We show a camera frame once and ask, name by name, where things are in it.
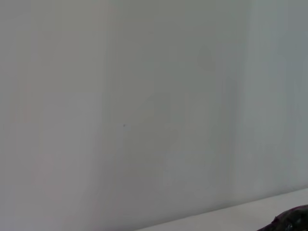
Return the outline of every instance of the light gray wall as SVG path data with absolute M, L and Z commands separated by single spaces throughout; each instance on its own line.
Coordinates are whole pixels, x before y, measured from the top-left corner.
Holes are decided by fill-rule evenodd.
M 1 230 L 133 230 L 307 185 L 306 9 L 2 1 Z

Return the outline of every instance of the white surface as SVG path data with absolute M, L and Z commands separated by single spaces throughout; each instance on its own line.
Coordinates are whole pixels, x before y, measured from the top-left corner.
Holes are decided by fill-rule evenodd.
M 307 8 L 0 0 L 0 230 L 131 231 L 308 184 Z
M 140 231 L 256 231 L 285 210 L 308 204 L 308 189 L 176 220 Z

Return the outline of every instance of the white wall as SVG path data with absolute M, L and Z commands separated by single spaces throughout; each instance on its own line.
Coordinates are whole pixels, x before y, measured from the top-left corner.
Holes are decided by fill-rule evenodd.
M 305 1 L 3 2 L 1 230 L 133 230 L 307 184 Z

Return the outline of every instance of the dark object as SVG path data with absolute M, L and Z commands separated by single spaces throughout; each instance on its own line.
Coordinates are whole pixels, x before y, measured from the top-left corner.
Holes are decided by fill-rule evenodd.
M 257 231 L 308 231 L 308 205 L 291 208 Z

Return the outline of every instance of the white table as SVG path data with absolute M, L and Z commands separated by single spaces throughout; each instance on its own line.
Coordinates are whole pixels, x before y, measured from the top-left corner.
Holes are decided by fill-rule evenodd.
M 140 231 L 256 231 L 276 215 L 308 204 L 308 189 L 229 207 L 194 217 L 149 227 Z

